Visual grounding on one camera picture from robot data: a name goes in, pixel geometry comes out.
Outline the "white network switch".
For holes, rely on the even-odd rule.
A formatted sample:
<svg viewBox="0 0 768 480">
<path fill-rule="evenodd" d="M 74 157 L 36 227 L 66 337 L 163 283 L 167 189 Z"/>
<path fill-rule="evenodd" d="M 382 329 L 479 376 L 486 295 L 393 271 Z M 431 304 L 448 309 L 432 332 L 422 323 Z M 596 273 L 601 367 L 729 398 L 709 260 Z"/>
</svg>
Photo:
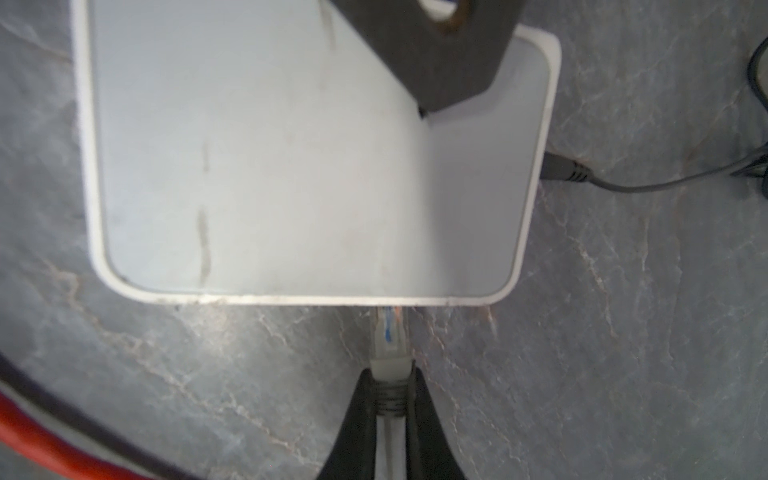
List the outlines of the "white network switch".
<svg viewBox="0 0 768 480">
<path fill-rule="evenodd" d="M 91 265 L 162 304 L 487 305 L 522 269 L 562 50 L 521 25 L 421 116 L 327 1 L 70 5 Z"/>
</svg>

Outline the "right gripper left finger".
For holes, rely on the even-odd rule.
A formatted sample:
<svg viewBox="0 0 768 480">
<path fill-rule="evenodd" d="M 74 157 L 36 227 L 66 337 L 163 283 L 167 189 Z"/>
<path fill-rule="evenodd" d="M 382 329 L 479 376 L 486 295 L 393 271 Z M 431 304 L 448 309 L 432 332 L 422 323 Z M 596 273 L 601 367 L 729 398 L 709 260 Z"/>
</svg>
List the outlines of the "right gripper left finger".
<svg viewBox="0 0 768 480">
<path fill-rule="evenodd" d="M 376 387 L 370 369 L 356 383 L 336 441 L 317 480 L 373 480 L 377 448 Z"/>
</svg>

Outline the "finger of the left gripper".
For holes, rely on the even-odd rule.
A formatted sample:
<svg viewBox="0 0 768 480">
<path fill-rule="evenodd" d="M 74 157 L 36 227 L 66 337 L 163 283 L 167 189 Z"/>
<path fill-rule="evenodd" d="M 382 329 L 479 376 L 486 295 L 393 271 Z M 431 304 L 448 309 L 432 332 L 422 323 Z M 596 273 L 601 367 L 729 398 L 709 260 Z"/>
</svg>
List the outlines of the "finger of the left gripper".
<svg viewBox="0 0 768 480">
<path fill-rule="evenodd" d="M 485 92 L 499 70 L 524 1 L 460 1 L 434 21 L 416 1 L 346 0 L 333 5 L 425 112 Z"/>
</svg>

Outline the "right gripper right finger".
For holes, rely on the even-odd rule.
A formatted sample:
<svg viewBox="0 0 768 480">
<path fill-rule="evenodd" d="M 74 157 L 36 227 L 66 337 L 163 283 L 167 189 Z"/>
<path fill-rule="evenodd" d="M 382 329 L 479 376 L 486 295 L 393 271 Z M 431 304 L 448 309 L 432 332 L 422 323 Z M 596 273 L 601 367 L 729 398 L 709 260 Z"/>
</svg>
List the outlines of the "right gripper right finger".
<svg viewBox="0 0 768 480">
<path fill-rule="evenodd" d="M 414 367 L 406 397 L 406 478 L 465 480 L 455 459 L 423 372 Z"/>
</svg>

